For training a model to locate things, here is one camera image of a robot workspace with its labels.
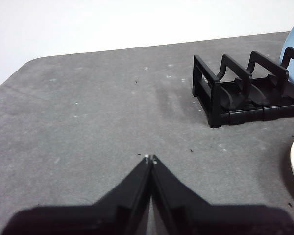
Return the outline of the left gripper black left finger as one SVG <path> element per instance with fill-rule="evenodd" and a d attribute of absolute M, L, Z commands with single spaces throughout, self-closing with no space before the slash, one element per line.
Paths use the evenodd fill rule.
<path fill-rule="evenodd" d="M 4 235 L 134 235 L 147 226 L 152 165 L 144 157 L 92 205 L 39 206 L 15 213 Z"/>

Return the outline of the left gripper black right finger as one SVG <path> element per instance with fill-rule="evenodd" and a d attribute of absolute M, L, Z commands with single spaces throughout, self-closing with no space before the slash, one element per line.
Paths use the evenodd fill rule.
<path fill-rule="evenodd" d="M 265 205 L 213 205 L 193 192 L 153 155 L 152 198 L 170 235 L 294 235 L 294 221 Z"/>

